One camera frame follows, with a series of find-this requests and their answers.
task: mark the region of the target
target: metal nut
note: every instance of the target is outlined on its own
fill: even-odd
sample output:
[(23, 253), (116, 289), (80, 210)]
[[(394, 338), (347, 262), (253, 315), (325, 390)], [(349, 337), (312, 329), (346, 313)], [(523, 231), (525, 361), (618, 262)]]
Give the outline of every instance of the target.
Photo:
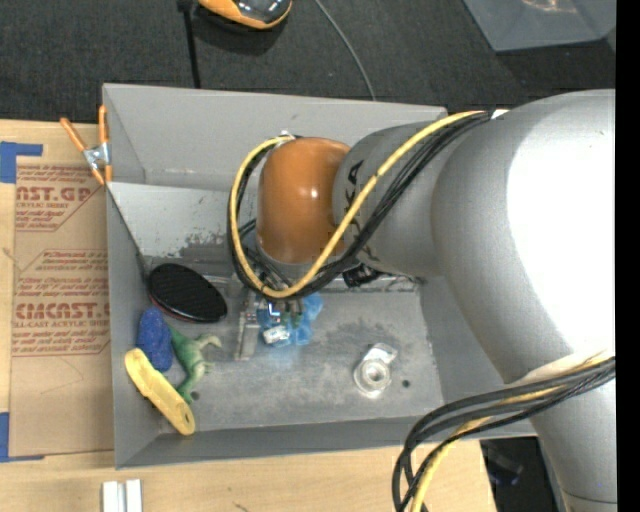
[(391, 384), (389, 364), (398, 351), (385, 343), (369, 349), (353, 371), (353, 380), (367, 398), (377, 398)]

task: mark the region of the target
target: screw hole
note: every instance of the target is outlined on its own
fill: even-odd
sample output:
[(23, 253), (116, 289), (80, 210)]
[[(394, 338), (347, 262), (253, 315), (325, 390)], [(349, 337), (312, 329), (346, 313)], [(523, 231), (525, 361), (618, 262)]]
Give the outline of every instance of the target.
[(382, 373), (378, 368), (369, 367), (367, 368), (367, 377), (371, 379), (373, 382), (380, 382), (382, 380)]

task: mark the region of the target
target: green toy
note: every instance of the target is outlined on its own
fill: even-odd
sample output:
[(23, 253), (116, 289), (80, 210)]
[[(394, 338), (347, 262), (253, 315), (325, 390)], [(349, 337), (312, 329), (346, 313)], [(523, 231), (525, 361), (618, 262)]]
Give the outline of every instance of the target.
[(169, 329), (171, 330), (173, 350), (182, 368), (187, 372), (187, 378), (176, 388), (176, 391), (190, 404), (193, 402), (191, 390), (213, 367), (213, 363), (205, 361), (202, 355), (202, 349), (207, 345), (222, 348), (222, 343), (220, 342), (220, 338), (213, 334), (203, 334), (197, 339), (192, 339), (171, 326), (169, 326)]

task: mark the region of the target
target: blue tape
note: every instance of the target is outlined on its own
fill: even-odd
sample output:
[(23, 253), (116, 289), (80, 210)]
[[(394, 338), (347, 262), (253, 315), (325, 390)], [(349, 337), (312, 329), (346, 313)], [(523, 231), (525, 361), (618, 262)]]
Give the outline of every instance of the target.
[(42, 457), (9, 457), (9, 413), (0, 412), (0, 464), (14, 460), (40, 460)]
[(0, 413), (0, 462), (9, 458), (9, 413)]
[(16, 182), (16, 158), (42, 156), (42, 144), (0, 142), (0, 183)]

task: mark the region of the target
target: blue toy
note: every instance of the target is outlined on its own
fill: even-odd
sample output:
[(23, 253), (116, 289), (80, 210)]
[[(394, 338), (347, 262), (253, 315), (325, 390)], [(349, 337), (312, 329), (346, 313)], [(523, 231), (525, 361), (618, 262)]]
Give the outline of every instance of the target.
[(141, 349), (151, 365), (159, 372), (166, 372), (173, 363), (171, 330), (164, 321), (162, 312), (151, 306), (140, 317), (136, 347)]
[(313, 336), (311, 324), (322, 311), (324, 301), (320, 294), (313, 293), (302, 299), (302, 315), (293, 317), (273, 309), (271, 304), (256, 311), (260, 336), (270, 347), (307, 345)]

